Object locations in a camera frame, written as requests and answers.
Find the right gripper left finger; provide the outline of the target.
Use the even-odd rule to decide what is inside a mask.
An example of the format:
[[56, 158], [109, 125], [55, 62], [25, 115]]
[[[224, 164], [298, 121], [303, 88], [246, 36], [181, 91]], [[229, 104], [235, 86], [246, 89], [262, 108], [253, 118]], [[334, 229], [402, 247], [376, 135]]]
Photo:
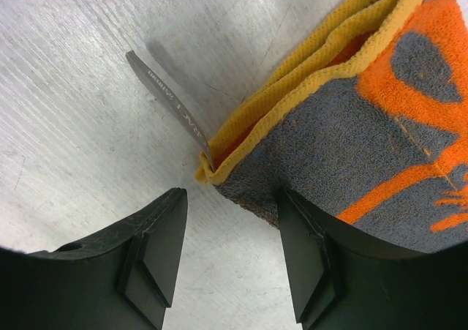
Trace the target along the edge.
[[188, 212], [172, 188], [143, 209], [33, 253], [1, 249], [3, 329], [160, 329], [172, 306]]

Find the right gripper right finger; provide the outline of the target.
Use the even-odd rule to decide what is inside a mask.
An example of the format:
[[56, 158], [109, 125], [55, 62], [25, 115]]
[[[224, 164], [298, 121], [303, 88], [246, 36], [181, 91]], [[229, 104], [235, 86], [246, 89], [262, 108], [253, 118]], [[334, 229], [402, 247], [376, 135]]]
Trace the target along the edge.
[[304, 329], [465, 329], [467, 245], [426, 254], [276, 194], [292, 305]]

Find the grey orange-edged towel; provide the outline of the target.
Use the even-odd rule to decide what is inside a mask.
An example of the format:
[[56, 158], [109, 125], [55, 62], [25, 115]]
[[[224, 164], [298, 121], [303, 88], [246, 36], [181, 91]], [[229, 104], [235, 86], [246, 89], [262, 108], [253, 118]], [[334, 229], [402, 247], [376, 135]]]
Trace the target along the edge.
[[277, 225], [293, 190], [421, 252], [467, 240], [467, 26], [457, 0], [346, 0], [207, 139], [135, 53], [143, 85], [201, 147], [196, 178]]

